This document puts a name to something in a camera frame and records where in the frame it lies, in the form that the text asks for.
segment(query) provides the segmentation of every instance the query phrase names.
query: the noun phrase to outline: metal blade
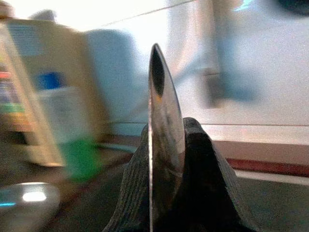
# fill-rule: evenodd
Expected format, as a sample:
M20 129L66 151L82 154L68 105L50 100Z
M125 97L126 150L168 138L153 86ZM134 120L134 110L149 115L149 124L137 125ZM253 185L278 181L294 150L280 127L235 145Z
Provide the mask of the metal blade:
M184 127L175 87L158 44L149 65L150 231L171 208L184 166Z

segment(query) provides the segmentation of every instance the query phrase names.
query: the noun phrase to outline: blurry background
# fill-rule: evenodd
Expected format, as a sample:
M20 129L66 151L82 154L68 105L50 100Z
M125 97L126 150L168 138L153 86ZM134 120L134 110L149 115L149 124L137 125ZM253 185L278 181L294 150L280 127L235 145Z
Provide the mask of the blurry background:
M19 144L8 146L12 159L64 166L75 149L92 149L76 148L81 134L93 145L110 135L139 136L147 123L150 51L158 43L183 117L196 118L234 168L309 176L306 1L7 2L15 19L1 24L0 94L4 141ZM60 94L40 87L47 73L60 73L76 89L59 101L80 98L64 103L66 110L75 105L67 115L84 115L71 127L65 118L55 121L62 104L51 117L55 100L42 103ZM63 129L81 124L82 131Z

